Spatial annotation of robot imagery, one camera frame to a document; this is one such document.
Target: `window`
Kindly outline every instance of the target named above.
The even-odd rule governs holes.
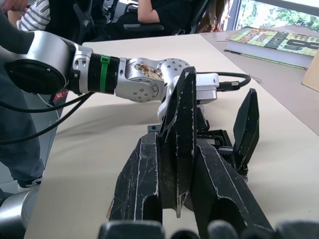
[[[286,1],[300,3],[300,0]],[[307,1],[312,0],[303,0],[303,4],[307,4]],[[308,5],[317,6],[319,1]],[[319,17],[254,0],[242,0],[235,29],[238,30],[246,26],[260,28],[285,25],[304,26],[319,32]]]

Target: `green cable tie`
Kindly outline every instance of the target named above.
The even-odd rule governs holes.
[[[100,79],[100,92],[105,93],[106,75],[108,72],[108,66],[110,63],[109,56],[101,56],[101,79]]]

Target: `gray pants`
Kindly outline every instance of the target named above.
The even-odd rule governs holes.
[[[22,91],[7,76],[0,62],[0,101],[9,105],[27,108]],[[35,134],[35,126],[29,113],[21,113],[0,106],[0,141]],[[43,174],[40,159],[39,139],[0,145],[0,162],[7,166],[14,180],[33,181]]]

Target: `person's arm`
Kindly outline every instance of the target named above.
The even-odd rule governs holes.
[[[16,26],[21,31],[43,31],[50,19],[49,0],[36,0],[16,22]]]
[[[4,13],[11,11],[24,11],[28,4],[28,0],[5,0],[1,6]]]
[[[8,20],[16,28],[16,22],[21,19],[20,11],[8,11]]]
[[[157,23],[160,22],[159,15],[153,9],[151,0],[139,0],[138,20],[140,23]]]

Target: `book cover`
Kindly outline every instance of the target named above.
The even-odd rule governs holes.
[[[298,69],[301,69],[301,70],[307,70],[307,69],[308,69],[308,68],[306,68],[306,67],[296,66],[296,65],[292,65],[292,64],[287,64],[287,63],[280,62],[280,61],[273,61],[273,60],[269,60],[269,59],[262,58],[262,57],[258,57],[258,56],[248,55],[248,54],[239,53],[239,52],[234,52],[234,51],[229,51],[229,50],[225,50],[225,51],[226,51],[226,52],[229,52],[229,53],[236,54],[236,55],[246,56],[246,57],[250,57],[250,58],[254,58],[254,59],[262,60],[262,61],[268,61],[268,62],[280,64],[280,65],[283,65],[283,66],[289,66],[289,67],[298,68]]]
[[[227,40],[308,56],[315,56],[319,49],[319,38],[315,36],[252,27],[237,31]]]

